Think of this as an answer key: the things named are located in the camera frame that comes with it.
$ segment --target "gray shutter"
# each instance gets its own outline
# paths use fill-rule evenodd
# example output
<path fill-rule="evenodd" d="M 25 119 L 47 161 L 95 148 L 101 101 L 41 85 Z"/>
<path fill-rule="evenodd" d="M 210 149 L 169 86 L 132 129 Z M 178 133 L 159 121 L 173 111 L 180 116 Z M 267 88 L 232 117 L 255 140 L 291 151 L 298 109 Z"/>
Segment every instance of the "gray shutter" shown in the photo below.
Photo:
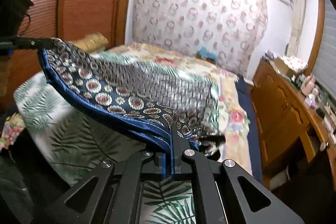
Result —
<path fill-rule="evenodd" d="M 322 41 L 312 73 L 336 99 L 336 10 L 330 0 L 325 0 Z"/>

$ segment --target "pink bottle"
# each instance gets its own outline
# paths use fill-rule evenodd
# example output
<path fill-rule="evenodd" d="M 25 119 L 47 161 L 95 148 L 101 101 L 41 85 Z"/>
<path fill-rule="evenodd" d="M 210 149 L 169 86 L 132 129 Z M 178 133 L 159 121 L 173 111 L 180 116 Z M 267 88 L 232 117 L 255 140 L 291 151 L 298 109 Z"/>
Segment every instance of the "pink bottle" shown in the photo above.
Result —
<path fill-rule="evenodd" d="M 315 86 L 315 77 L 313 75 L 309 75 L 307 76 L 307 78 L 305 79 L 305 81 L 301 86 L 301 92 L 305 96 L 308 96 L 312 92 L 314 86 Z"/>

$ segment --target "wall tapestry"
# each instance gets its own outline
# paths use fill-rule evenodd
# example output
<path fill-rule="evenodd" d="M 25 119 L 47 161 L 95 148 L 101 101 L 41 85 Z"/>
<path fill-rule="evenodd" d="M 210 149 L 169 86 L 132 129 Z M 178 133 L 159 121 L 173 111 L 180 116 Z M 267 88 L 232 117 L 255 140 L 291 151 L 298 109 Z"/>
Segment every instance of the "wall tapestry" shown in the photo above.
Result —
<path fill-rule="evenodd" d="M 267 22 L 266 0 L 135 0 L 133 39 L 188 56 L 204 46 L 246 76 Z"/>

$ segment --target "dark blue bed edge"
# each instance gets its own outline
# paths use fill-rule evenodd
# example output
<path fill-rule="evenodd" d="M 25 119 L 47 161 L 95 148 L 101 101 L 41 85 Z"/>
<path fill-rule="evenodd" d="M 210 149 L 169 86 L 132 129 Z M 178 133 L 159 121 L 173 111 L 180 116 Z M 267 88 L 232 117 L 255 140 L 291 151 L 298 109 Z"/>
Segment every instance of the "dark blue bed edge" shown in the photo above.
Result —
<path fill-rule="evenodd" d="M 252 107 L 252 100 L 250 97 L 250 92 L 247 88 L 247 84 L 241 75 L 238 75 L 238 78 L 238 82 L 235 83 L 238 93 L 238 101 L 240 106 L 246 111 L 247 117 L 251 122 L 249 124 L 247 141 L 249 143 L 252 174 L 253 177 L 262 184 L 263 172 L 261 169 L 261 155 L 256 115 Z"/>

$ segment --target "wooden desk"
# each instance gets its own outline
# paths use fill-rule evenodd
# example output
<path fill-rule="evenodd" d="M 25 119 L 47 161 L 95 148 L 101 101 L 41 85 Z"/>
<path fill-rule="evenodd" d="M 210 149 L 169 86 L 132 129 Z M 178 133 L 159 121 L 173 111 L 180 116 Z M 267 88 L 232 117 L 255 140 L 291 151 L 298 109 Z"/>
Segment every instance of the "wooden desk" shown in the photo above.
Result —
<path fill-rule="evenodd" d="M 263 167 L 286 161 L 286 152 L 298 139 L 310 163 L 319 152 L 320 144 L 329 142 L 323 119 L 304 103 L 301 91 L 264 60 L 259 64 L 254 82 L 251 98 L 257 114 Z M 327 153 L 336 189 L 336 148 L 327 147 Z"/>

